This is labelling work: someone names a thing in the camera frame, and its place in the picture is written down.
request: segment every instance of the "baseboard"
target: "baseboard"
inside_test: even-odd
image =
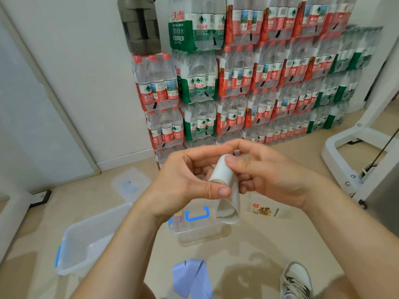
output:
[[[135,163],[137,161],[143,161],[145,159],[152,157],[154,157],[153,149],[147,149],[143,151],[134,152],[128,155],[108,159],[106,161],[100,161],[97,163],[97,166],[100,168],[101,171],[105,171],[120,166],[128,165],[131,163]]]

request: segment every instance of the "forearm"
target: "forearm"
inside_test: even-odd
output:
[[[362,299],[399,293],[399,240],[335,185],[321,185],[303,210]]]
[[[137,201],[71,299],[138,299],[159,226]]]

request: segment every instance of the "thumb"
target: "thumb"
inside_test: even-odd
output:
[[[210,181],[195,181],[189,184],[188,198],[223,199],[232,195],[232,190],[226,186]]]
[[[264,176],[267,171],[267,165],[264,161],[228,155],[225,157],[225,163],[230,169],[241,174]]]

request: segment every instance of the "white paper roll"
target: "white paper roll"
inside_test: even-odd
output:
[[[225,224],[235,224],[240,217],[240,194],[238,191],[238,179],[225,163],[226,155],[219,158],[209,181],[226,185],[232,190],[232,195],[229,198],[219,200],[216,218]]]

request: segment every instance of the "cable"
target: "cable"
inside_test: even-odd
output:
[[[369,166],[369,169],[376,163],[377,159],[381,156],[381,154],[385,151],[386,147],[389,145],[389,143],[393,140],[393,138],[395,137],[395,135],[399,132],[399,128],[398,130],[396,130],[396,132],[392,135],[391,139],[387,142],[387,144],[384,146],[384,148],[382,148],[381,152],[378,154],[378,156],[376,157],[376,159],[372,162],[372,164]]]

